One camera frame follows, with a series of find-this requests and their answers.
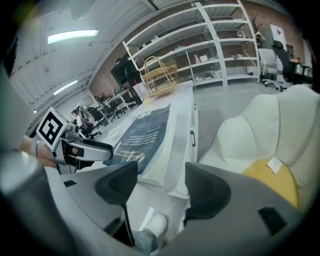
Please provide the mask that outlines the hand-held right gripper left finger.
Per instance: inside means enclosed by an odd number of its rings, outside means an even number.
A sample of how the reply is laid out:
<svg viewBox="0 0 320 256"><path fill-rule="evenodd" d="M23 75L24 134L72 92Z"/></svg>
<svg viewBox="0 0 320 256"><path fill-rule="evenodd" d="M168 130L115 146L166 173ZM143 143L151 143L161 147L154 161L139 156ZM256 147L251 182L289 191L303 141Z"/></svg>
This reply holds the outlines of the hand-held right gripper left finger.
<svg viewBox="0 0 320 256"><path fill-rule="evenodd" d="M72 174L47 172L53 199L67 224L75 223L77 235L94 240L97 228L119 242L133 247L127 201L138 178L138 163L129 161Z"/></svg>

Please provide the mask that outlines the person's left hand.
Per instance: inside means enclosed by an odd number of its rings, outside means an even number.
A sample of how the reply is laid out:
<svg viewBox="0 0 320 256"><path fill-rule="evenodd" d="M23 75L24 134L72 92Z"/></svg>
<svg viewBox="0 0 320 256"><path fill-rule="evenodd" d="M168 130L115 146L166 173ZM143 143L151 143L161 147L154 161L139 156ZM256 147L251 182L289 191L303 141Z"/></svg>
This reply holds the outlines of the person's left hand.
<svg viewBox="0 0 320 256"><path fill-rule="evenodd" d="M52 151L44 142L41 142L37 146L37 159L44 167L57 168L57 163L53 157Z"/></svg>

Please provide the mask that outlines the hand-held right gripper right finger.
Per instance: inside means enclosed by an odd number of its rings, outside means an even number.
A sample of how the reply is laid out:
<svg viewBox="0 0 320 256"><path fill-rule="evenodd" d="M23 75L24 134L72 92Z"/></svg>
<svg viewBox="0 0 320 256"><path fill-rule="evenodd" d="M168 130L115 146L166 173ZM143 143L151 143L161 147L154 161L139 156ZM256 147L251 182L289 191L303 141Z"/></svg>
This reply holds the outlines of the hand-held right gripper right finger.
<svg viewBox="0 0 320 256"><path fill-rule="evenodd" d="M186 163L185 185L184 228L162 256L268 256L303 217L261 181L217 167Z"/></svg>

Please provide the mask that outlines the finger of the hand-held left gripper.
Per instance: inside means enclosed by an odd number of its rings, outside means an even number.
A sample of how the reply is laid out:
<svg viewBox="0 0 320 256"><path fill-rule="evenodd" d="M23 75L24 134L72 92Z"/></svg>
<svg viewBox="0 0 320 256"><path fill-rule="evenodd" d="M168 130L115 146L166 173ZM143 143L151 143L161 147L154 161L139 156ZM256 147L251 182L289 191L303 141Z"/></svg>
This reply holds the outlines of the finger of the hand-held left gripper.
<svg viewBox="0 0 320 256"><path fill-rule="evenodd" d="M113 158L113 146L104 142L83 139L85 161L108 161Z"/></svg>

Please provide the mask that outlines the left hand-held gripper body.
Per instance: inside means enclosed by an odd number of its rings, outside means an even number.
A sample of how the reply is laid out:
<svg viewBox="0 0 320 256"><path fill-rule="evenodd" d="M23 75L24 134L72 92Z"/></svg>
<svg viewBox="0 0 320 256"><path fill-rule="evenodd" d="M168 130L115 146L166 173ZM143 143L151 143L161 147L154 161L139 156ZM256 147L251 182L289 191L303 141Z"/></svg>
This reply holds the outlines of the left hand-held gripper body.
<svg viewBox="0 0 320 256"><path fill-rule="evenodd" d="M66 120L53 107L50 107L39 123L37 135L50 149L52 158L60 174L71 174L86 167L78 158L84 151L72 143L79 143L84 138L79 127Z"/></svg>

